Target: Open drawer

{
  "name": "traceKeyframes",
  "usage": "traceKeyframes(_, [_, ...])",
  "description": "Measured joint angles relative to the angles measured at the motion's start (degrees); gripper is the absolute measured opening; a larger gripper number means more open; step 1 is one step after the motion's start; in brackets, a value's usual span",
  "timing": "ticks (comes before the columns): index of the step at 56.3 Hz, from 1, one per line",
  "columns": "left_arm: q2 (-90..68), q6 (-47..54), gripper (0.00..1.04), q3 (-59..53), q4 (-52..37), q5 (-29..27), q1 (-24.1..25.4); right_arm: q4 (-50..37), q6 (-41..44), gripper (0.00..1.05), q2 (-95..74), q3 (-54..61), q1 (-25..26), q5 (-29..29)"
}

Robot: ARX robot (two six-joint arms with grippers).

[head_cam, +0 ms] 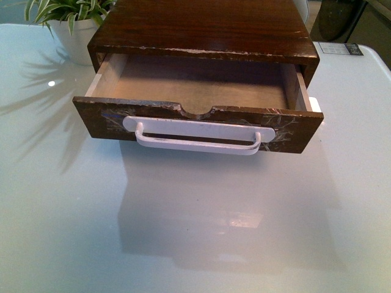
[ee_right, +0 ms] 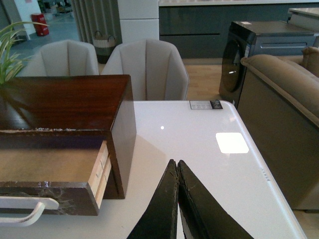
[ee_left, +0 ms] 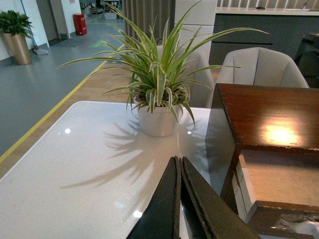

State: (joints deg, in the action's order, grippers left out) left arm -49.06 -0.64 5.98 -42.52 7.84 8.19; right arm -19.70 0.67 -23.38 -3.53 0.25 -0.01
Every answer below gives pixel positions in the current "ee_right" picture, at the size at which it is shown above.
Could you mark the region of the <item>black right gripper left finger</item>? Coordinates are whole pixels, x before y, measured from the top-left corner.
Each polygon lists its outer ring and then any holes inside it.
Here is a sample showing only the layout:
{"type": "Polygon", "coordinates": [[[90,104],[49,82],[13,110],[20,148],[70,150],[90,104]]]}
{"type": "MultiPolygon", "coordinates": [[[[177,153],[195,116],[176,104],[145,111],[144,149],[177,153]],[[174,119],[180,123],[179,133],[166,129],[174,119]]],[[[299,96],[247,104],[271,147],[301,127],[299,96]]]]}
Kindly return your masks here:
{"type": "Polygon", "coordinates": [[[178,173],[171,159],[145,212],[128,235],[129,239],[175,239],[178,216],[178,173]]]}

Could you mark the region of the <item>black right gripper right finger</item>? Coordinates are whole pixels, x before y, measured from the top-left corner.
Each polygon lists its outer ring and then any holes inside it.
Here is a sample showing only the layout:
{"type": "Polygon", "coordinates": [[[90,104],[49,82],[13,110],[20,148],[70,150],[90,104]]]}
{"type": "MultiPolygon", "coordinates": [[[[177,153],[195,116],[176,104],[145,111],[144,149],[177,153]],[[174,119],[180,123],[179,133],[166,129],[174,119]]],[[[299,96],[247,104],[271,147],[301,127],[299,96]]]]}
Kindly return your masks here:
{"type": "Polygon", "coordinates": [[[178,202],[183,234],[186,239],[252,238],[222,208],[183,160],[178,163],[177,170],[178,202]]]}

